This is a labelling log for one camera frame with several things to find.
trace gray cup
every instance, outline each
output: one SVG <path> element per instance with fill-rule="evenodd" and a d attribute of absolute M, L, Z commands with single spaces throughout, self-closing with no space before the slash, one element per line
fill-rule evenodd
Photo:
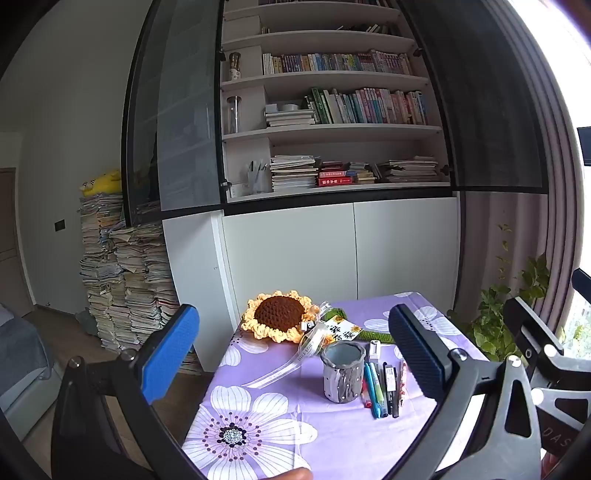
<path fill-rule="evenodd" d="M 365 348 L 342 340 L 327 346 L 320 358 L 324 362 L 324 394 L 335 403 L 348 403 L 361 395 Z"/>

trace green crocheted item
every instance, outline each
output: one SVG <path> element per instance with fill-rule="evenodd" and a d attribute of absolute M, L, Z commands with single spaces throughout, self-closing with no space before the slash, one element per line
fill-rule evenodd
<path fill-rule="evenodd" d="M 370 332 L 368 330 L 361 330 L 355 340 L 379 340 L 382 343 L 396 343 L 389 333 Z"/>
<path fill-rule="evenodd" d="M 332 317 L 336 317 L 337 315 L 342 319 L 347 319 L 347 315 L 343 309 L 330 309 L 322 316 L 322 319 L 328 322 Z"/>

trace finger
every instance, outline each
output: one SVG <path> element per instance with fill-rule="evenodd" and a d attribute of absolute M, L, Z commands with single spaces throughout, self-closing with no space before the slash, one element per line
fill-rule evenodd
<path fill-rule="evenodd" d="M 296 468 L 295 470 L 290 470 L 289 472 L 282 473 L 281 475 L 274 476 L 269 480 L 312 480 L 312 472 L 310 472 L 307 468 Z"/>

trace brown center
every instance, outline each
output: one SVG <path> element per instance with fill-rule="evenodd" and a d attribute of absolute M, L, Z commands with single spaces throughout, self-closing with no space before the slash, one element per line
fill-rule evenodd
<path fill-rule="evenodd" d="M 286 332 L 299 325 L 304 307 L 296 299 L 291 297 L 269 297 L 263 300 L 255 311 L 255 318 L 267 325 Z"/>

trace crocheted sunflower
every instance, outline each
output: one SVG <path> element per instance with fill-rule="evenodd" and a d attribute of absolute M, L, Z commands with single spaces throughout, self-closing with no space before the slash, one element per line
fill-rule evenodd
<path fill-rule="evenodd" d="M 316 319 L 319 311 L 308 297 L 300 297 L 295 290 L 287 294 L 279 290 L 273 295 L 261 293 L 255 300 L 248 300 L 241 327 L 258 339 L 269 337 L 277 343 L 300 343 L 304 335 L 299 329 L 301 322 Z"/>

